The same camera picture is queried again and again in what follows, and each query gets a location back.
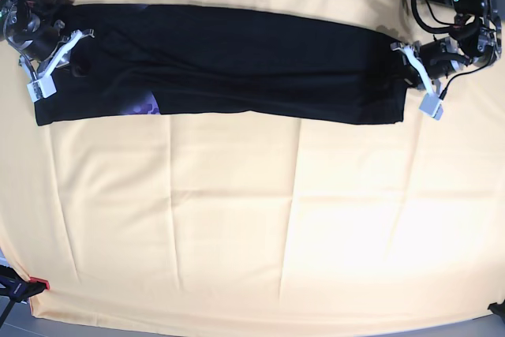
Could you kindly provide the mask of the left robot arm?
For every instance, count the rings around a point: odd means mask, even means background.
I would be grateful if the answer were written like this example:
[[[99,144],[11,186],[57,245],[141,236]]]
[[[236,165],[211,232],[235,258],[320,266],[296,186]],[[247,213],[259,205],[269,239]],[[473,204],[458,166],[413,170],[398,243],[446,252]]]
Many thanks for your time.
[[[425,22],[419,3],[451,6],[451,22]],[[416,24],[433,38],[430,43],[397,45],[396,50],[412,54],[404,58],[405,80],[410,87],[431,92],[443,99],[447,89],[435,90],[437,80],[478,73],[498,61],[502,54],[501,19],[495,0],[410,0],[410,11]]]

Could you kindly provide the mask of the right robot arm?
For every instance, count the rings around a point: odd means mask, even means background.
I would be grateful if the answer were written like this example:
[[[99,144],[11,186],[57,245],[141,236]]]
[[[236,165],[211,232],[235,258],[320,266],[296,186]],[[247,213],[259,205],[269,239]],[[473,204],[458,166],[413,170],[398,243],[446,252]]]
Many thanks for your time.
[[[32,80],[42,75],[76,28],[84,37],[94,36],[67,0],[1,0],[1,40],[17,52],[18,65]]]

